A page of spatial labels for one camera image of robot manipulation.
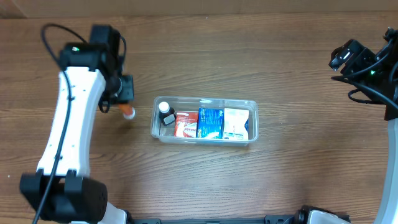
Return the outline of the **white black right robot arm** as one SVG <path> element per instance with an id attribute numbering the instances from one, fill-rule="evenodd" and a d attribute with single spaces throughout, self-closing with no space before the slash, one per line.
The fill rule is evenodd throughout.
<path id="1" fill-rule="evenodd" d="M 350 39 L 331 53 L 329 66 L 340 71 L 332 80 L 355 87 L 348 93 L 350 100 L 386 107 L 388 160 L 374 223 L 397 223 L 397 30 L 389 27 L 383 39 L 387 44 L 376 54 Z"/>

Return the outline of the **dark syrup bottle white cap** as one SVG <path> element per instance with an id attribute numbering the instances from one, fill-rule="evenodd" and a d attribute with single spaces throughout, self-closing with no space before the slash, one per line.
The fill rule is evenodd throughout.
<path id="1" fill-rule="evenodd" d="M 168 126 L 176 120 L 175 110 L 166 101 L 160 102 L 158 108 L 159 119 L 164 126 Z"/>

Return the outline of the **orange tablet tube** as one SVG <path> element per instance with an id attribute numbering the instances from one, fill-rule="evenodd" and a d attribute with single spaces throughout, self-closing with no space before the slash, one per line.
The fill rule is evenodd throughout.
<path id="1" fill-rule="evenodd" d="M 119 104 L 119 109 L 123 113 L 125 119 L 134 119 L 136 111 L 130 104 Z"/>

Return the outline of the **blue cough medicine box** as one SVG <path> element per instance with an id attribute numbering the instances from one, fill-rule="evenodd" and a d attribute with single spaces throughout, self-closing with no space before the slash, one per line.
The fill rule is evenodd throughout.
<path id="1" fill-rule="evenodd" d="M 223 123 L 224 110 L 200 108 L 198 110 L 197 138 L 221 139 Z"/>

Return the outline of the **white blue Hansaplast box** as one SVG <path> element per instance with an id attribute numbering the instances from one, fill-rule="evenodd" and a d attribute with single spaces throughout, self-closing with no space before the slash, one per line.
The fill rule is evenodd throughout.
<path id="1" fill-rule="evenodd" d="M 249 111 L 225 108 L 223 139 L 248 140 L 249 139 Z"/>

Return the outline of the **red white medicine box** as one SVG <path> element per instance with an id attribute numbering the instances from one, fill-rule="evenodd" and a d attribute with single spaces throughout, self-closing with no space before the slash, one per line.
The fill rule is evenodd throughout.
<path id="1" fill-rule="evenodd" d="M 198 112 L 177 111 L 175 120 L 175 137 L 195 138 L 197 136 Z"/>

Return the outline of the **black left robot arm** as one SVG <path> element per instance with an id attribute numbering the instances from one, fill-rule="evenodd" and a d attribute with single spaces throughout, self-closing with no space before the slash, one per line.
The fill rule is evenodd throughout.
<path id="1" fill-rule="evenodd" d="M 107 44 L 69 43 L 60 52 L 59 93 L 49 141 L 20 191 L 35 210 L 33 222 L 132 223 L 108 201 L 106 186 L 90 178 L 90 141 L 96 107 L 119 74 L 118 50 Z"/>

